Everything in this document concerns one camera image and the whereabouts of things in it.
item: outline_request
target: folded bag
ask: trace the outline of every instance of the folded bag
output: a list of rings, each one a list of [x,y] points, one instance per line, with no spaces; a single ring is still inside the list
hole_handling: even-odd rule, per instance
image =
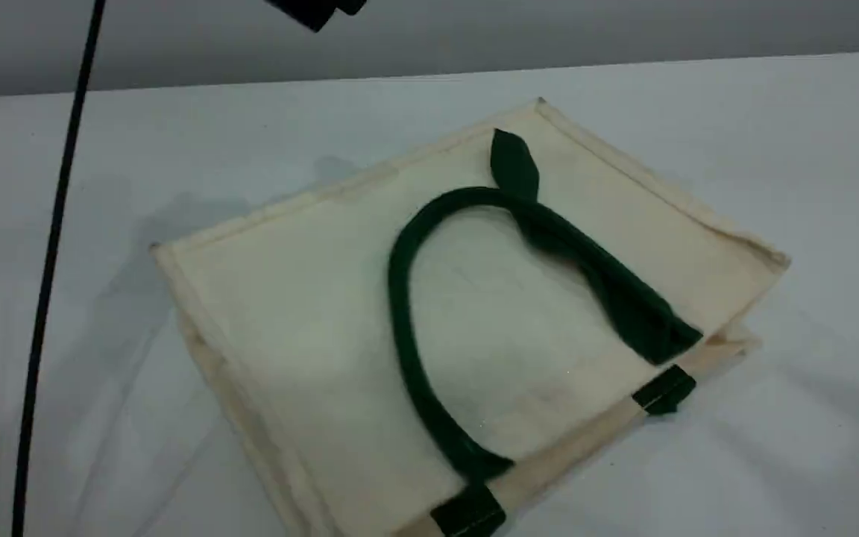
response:
[[[295,535],[491,534],[790,264],[545,101],[153,252]]]

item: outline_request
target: canvas tote bag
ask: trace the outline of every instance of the canvas tote bag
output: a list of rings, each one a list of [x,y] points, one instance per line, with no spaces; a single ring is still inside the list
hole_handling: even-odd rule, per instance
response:
[[[403,382],[386,271],[422,207],[494,187],[496,129],[526,143],[538,203],[699,337],[653,364],[613,329],[583,274],[522,240],[507,211],[446,218],[409,275],[422,366],[466,435],[512,462],[468,483]],[[294,535],[491,534],[756,344],[740,319],[790,264],[541,99],[153,255],[191,356]]]

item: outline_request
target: dark green rope handle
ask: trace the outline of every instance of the dark green rope handle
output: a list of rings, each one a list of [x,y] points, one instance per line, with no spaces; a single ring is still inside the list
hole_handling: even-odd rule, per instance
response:
[[[520,137],[497,131],[491,170],[500,188],[459,188],[423,207],[396,238],[388,267],[393,340],[403,383],[437,448],[469,483],[484,483],[501,475],[512,461],[478,445],[433,393],[416,346],[409,302],[409,273],[417,251],[447,217],[480,205],[508,210],[529,245],[576,264],[618,336],[651,363],[665,363],[702,337],[675,316],[654,289],[575,225],[535,200],[538,170]]]

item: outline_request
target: white surface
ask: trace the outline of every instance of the white surface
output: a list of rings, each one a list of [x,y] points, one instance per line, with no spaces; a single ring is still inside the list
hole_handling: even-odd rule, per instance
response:
[[[812,320],[761,319],[765,351],[582,469],[511,534],[859,533],[859,55],[845,55],[89,95],[27,534],[280,534],[185,354],[147,244],[536,95],[790,252],[778,293]],[[0,98],[0,535],[70,101]]]

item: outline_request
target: cream canvas bag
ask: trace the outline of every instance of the cream canvas bag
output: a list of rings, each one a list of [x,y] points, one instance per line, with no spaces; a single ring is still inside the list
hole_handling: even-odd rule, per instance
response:
[[[655,367],[505,211],[447,219],[410,279],[423,364],[471,438],[515,461],[464,490],[403,385],[386,261],[428,201],[492,186],[495,128],[527,142],[540,203],[705,336]],[[790,262],[545,101],[153,252],[190,354],[294,535],[487,534],[640,424],[672,378],[701,380],[755,344],[740,319]]]

